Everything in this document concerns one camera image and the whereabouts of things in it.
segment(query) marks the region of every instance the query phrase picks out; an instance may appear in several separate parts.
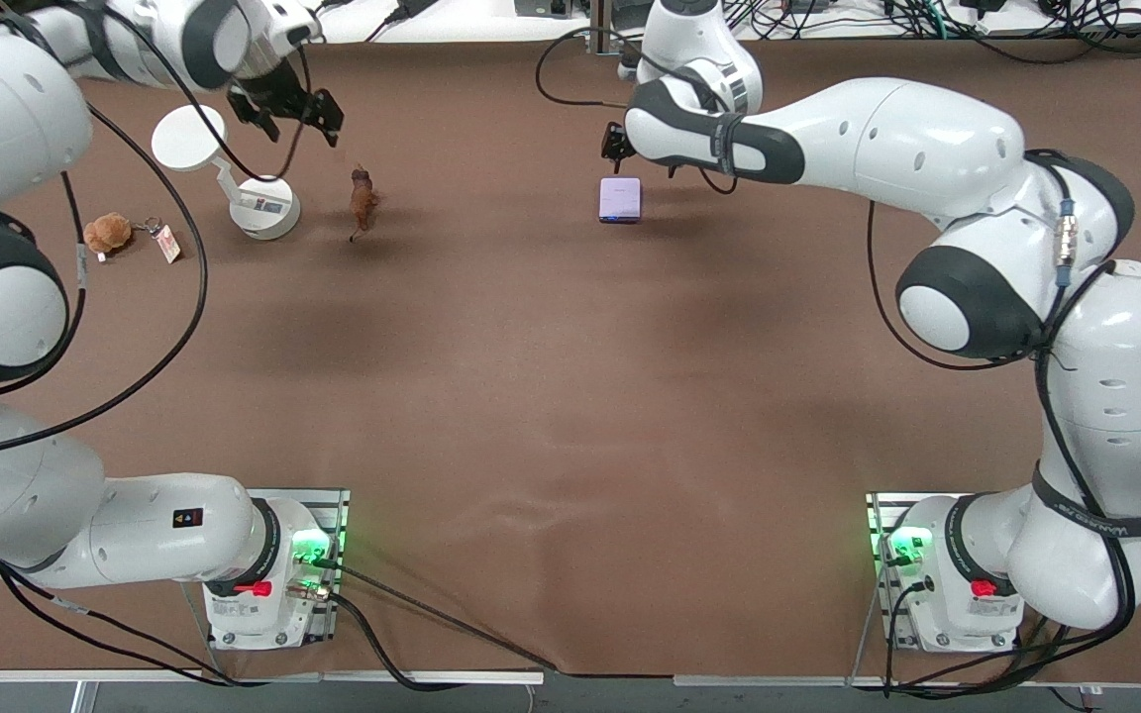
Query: brown plush toy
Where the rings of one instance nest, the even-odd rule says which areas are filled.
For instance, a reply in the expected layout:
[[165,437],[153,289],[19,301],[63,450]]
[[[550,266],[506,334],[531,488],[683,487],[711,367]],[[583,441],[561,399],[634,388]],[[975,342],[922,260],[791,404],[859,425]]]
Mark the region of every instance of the brown plush toy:
[[367,230],[372,209],[380,202],[380,196],[372,189],[372,177],[367,176],[363,163],[355,163],[355,170],[349,172],[349,181],[354,188],[349,191],[349,211],[355,216],[355,232],[349,234],[349,241]]
[[86,241],[87,248],[95,252],[113,252],[131,240],[131,221],[119,213],[100,216],[87,222],[87,228],[82,230],[82,240]]

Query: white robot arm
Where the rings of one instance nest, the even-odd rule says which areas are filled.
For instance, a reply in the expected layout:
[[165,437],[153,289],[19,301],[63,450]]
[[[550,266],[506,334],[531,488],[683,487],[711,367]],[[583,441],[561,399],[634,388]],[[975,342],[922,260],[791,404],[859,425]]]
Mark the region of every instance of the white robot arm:
[[[0,24],[0,204],[70,168],[89,146],[90,114],[73,78],[177,86],[110,11],[130,18],[191,89],[252,87],[242,100],[258,96],[257,113],[293,108],[335,140],[340,112],[323,91],[305,94],[284,60],[318,32],[302,6],[64,3]],[[0,383],[43,368],[68,319],[63,284],[31,230],[0,212]],[[0,403],[0,441],[40,429]],[[63,435],[0,451],[0,560],[50,588],[204,582],[219,646],[300,643],[313,602],[289,595],[318,581],[304,559],[329,548],[305,507],[251,499],[229,477],[105,478],[99,456]]]
[[[723,17],[717,0],[654,3],[654,63],[639,64],[625,114],[631,148],[670,168],[825,186],[922,214],[941,234],[901,275],[897,306],[932,347],[1021,357],[1042,343],[1055,301],[1126,236],[1122,183],[1081,159],[1026,154],[1018,122],[970,96],[857,79],[753,114],[760,75]],[[1020,597],[1066,626],[1104,626],[1117,614],[1104,536],[1122,537],[1141,601],[1141,264],[1104,273],[1062,322],[1047,379],[1107,518],[1081,505],[1050,430],[1033,484],[920,502],[888,559],[905,564],[901,586],[926,585],[909,608],[923,649],[1005,649]]]

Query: keychain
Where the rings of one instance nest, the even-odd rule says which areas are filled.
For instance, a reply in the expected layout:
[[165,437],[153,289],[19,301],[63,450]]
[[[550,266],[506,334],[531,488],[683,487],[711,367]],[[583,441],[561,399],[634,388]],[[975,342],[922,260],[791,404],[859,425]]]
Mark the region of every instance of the keychain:
[[157,241],[157,246],[161,248],[162,256],[167,257],[167,262],[173,262],[178,258],[178,253],[181,252],[178,249],[178,242],[173,237],[173,230],[170,226],[164,225],[161,218],[148,218],[143,222],[137,222],[135,229],[141,229],[146,232],[153,240]]

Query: red button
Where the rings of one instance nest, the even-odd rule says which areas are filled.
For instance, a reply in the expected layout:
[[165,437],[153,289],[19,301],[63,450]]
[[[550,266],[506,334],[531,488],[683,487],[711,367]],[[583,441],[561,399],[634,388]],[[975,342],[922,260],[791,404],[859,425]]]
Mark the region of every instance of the red button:
[[270,597],[272,595],[272,583],[270,582],[254,582],[251,585],[236,585],[232,589],[235,591],[250,591],[253,592],[254,597]]
[[977,597],[992,597],[997,594],[997,585],[988,580],[974,580],[971,582],[971,594]]

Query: brown tabletop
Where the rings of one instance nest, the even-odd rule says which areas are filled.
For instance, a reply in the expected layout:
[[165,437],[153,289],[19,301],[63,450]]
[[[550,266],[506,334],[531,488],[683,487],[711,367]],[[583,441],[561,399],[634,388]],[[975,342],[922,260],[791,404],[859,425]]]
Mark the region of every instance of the brown tabletop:
[[[1119,253],[1141,260],[1141,59],[1028,67],[958,41],[751,49],[766,107],[887,73],[1008,110],[1029,145],[1127,183],[1138,220]],[[540,98],[539,50],[311,49],[311,75],[346,125],[335,149],[304,136],[289,176],[300,225],[258,243],[228,220],[212,169],[176,175],[212,268],[202,326],[144,392],[75,435],[114,477],[349,487],[349,564],[566,672],[844,676],[874,581],[865,493],[1026,483],[1041,447],[1029,366],[956,374],[904,353],[874,313],[866,202],[852,195],[743,184],[720,197],[691,170],[670,181],[633,159],[624,172],[646,184],[644,222],[599,225],[599,139],[620,113]],[[572,49],[548,84],[628,96],[614,60]],[[183,103],[87,91],[145,145]],[[226,113],[220,95],[208,103]],[[286,139],[230,135],[253,168],[280,165]],[[385,203],[375,229],[348,244],[361,160]],[[47,423],[136,379],[194,302],[195,250],[137,159],[96,128],[73,181],[87,220],[162,216],[185,259],[167,266],[140,238],[92,262],[71,356],[10,397]],[[7,208],[70,273],[58,181]],[[880,212],[889,289],[933,238],[920,217]],[[525,666],[348,586],[403,667]],[[176,583],[67,597],[203,654]],[[903,654],[899,670],[947,663]],[[377,667],[346,619],[330,643],[227,664],[240,675]],[[50,631],[0,586],[0,669],[132,666]],[[875,629],[861,673],[881,669]],[[1046,675],[1141,682],[1141,608],[1119,640]]]

